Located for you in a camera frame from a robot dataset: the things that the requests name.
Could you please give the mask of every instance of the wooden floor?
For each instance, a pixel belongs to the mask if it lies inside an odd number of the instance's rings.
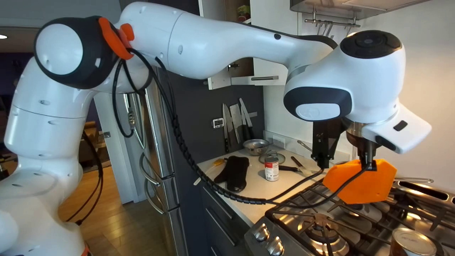
[[[85,173],[77,190],[60,207],[66,220],[85,202],[98,182],[98,172]],[[96,195],[76,216],[90,209]],[[104,168],[104,188],[98,205],[81,225],[82,234],[94,256],[168,256],[162,236],[162,216],[148,203],[122,205],[112,168]]]

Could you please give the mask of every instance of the wall outlet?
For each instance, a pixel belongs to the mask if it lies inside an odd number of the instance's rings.
[[[273,144],[277,147],[286,148],[286,139],[277,135],[273,136]]]

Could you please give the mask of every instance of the can lid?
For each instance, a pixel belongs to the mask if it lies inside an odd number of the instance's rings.
[[[404,249],[422,256],[434,256],[435,244],[425,235],[408,228],[397,228],[392,232],[395,241]]]
[[[269,156],[265,158],[266,163],[275,163],[278,162],[278,157]]]

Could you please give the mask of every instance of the tin can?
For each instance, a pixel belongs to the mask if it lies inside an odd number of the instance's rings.
[[[425,235],[408,228],[392,232],[390,256],[435,256],[436,246]]]
[[[264,160],[265,165],[265,179],[269,181],[276,181],[279,178],[278,170],[278,157],[269,156]]]

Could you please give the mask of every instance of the metal bowl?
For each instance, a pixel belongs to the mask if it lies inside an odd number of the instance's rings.
[[[243,143],[250,155],[259,156],[267,152],[270,142],[265,139],[251,139]]]

